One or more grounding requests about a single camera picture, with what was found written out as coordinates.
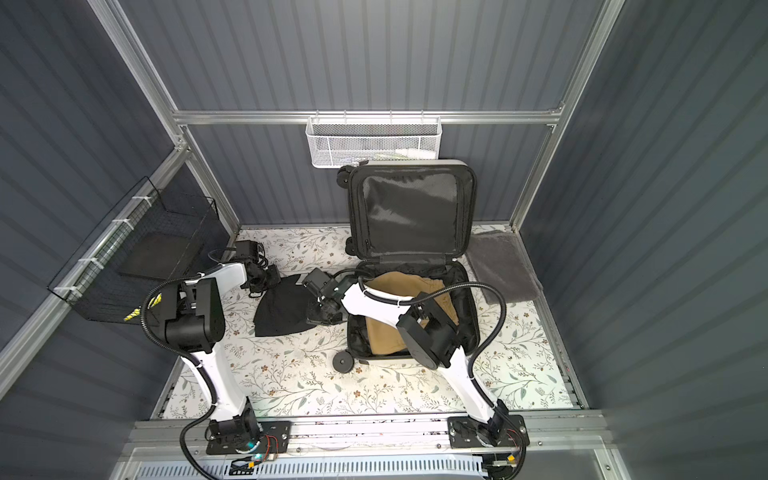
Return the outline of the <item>white tube in basket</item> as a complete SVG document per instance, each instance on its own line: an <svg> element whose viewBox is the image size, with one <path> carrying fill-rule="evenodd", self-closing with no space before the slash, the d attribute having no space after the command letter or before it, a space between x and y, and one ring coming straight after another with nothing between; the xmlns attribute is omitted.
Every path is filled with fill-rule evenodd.
<svg viewBox="0 0 768 480"><path fill-rule="evenodd" d="M379 153L378 158L387 160L436 160L437 153L434 150L418 148L404 148Z"/></svg>

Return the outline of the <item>grey folded towel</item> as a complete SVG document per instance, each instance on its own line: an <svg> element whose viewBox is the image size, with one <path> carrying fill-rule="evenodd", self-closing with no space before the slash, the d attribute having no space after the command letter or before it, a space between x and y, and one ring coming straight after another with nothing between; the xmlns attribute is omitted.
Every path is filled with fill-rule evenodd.
<svg viewBox="0 0 768 480"><path fill-rule="evenodd" d="M495 287L507 304L540 296L541 285L513 233L495 230L473 234L465 255L475 278Z"/></svg>

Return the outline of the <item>yellow black striped item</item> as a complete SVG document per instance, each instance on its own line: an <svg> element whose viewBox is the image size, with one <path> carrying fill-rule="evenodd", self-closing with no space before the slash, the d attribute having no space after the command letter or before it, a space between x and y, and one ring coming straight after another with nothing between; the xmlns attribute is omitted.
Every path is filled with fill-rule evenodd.
<svg viewBox="0 0 768 480"><path fill-rule="evenodd" d="M159 293L156 296L151 298L151 300L148 303L148 307L149 308L153 308L157 304L159 304L161 301L162 301L162 294ZM131 320L133 320L135 318L138 318L141 315L142 311L143 311L143 308L142 307L138 307L138 308L134 309L132 312L130 312L128 315L126 315L123 318L123 320L125 322L128 322L128 321L131 321Z"/></svg>

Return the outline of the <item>tan shorts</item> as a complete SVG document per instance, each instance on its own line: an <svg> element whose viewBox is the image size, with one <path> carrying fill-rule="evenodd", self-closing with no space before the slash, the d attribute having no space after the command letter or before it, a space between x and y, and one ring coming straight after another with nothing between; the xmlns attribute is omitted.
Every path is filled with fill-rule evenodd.
<svg viewBox="0 0 768 480"><path fill-rule="evenodd" d="M391 271L369 281L367 286L393 295L416 297L421 292L433 293L440 290L445 287L445 284L438 279ZM458 325L459 318L452 304L451 296L449 294L441 295L436 299L436 302ZM373 355L397 354L406 349L406 345L395 327L390 327L370 317L366 318L366 327Z"/></svg>

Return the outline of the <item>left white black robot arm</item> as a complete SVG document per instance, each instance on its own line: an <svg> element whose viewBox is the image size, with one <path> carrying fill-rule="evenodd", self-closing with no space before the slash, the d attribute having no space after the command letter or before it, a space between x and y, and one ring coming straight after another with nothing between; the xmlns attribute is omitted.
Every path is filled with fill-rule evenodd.
<svg viewBox="0 0 768 480"><path fill-rule="evenodd" d="M208 453L237 453L247 465L269 457L277 445L259 423L248 396L216 350L226 332L221 296L232 289L262 293L280 281L279 273L252 240L239 240L229 249L228 261L218 260L211 269L162 282L151 290L129 317L137 318L146 337L155 345L179 356L192 370L206 399L208 410L185 425L179 434L182 454L205 479L215 476L195 459L186 442L194 427L206 423Z"/></svg>

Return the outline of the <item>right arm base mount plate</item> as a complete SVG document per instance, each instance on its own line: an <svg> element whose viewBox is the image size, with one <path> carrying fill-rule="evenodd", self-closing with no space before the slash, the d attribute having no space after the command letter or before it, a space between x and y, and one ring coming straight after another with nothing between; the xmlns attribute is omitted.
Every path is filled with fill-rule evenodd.
<svg viewBox="0 0 768 480"><path fill-rule="evenodd" d="M450 445L454 449L528 447L530 439L520 415L495 415L483 423L469 416L447 419Z"/></svg>

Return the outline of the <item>black t-shirt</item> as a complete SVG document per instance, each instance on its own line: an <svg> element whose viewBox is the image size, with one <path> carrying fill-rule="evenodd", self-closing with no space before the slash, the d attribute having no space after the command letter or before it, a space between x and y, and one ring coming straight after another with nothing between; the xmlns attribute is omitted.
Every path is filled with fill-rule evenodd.
<svg viewBox="0 0 768 480"><path fill-rule="evenodd" d="M279 337L315 328L307 321L307 308L316 298L300 284L301 274L283 277L267 290L254 315L255 337Z"/></svg>

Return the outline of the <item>white perforated vent panel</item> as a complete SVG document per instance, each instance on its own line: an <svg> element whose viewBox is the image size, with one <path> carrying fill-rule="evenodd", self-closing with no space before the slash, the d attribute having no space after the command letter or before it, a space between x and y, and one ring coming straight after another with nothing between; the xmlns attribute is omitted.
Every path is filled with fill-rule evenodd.
<svg viewBox="0 0 768 480"><path fill-rule="evenodd" d="M472 455L283 458L234 468L230 460L203 461L218 479L483 479L482 460Z"/></svg>

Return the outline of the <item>black carry-on suitcase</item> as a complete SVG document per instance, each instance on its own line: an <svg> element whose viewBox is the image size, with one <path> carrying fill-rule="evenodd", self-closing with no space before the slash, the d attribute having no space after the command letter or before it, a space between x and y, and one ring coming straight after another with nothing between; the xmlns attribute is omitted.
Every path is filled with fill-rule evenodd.
<svg viewBox="0 0 768 480"><path fill-rule="evenodd" d="M457 314L460 344L473 353L478 312L472 292L460 287L468 273L458 259L471 236L474 171L458 160L370 162L341 168L337 183L348 198L346 253L373 278L395 271L454 286L445 298Z"/></svg>

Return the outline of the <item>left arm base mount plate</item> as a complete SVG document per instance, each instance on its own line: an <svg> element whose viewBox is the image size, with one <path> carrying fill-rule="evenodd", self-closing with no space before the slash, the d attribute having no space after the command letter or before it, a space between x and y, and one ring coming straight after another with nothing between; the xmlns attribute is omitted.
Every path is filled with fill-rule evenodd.
<svg viewBox="0 0 768 480"><path fill-rule="evenodd" d="M207 455L255 455L262 457L287 452L291 428L290 421L261 422L254 431L249 427L237 433L206 433Z"/></svg>

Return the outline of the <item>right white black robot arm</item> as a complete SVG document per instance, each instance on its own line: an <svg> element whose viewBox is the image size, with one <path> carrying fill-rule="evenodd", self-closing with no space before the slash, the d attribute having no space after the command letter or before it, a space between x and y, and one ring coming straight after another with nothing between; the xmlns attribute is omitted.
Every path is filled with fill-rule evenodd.
<svg viewBox="0 0 768 480"><path fill-rule="evenodd" d="M453 449L488 448L484 467L491 479L513 479L525 463L530 445L525 420L512 415L504 402L493 395L474 373L479 355L501 332L507 316L502 293L481 282L462 282L433 293L415 297L398 296L376 290L366 284L360 272L346 269L329 275L316 268L301 278L316 301L308 321L332 324L349 316L368 317L396 329L410 356L423 367L442 375L462 400L466 414L447 419L450 446ZM454 290L482 289L497 297L498 321L472 354L467 354L460 340L458 326L437 303Z"/></svg>

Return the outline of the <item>aluminium front rail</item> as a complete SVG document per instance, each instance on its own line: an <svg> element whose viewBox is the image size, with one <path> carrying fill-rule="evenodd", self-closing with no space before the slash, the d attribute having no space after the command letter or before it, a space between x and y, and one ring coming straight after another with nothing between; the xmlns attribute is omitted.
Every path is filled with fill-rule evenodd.
<svg viewBox="0 0 768 480"><path fill-rule="evenodd" d="M540 410L520 413L537 450L614 448L616 442L599 410ZM451 413L289 417L290 434L279 441L282 458L451 453ZM185 420L137 422L119 456L181 460L179 433Z"/></svg>

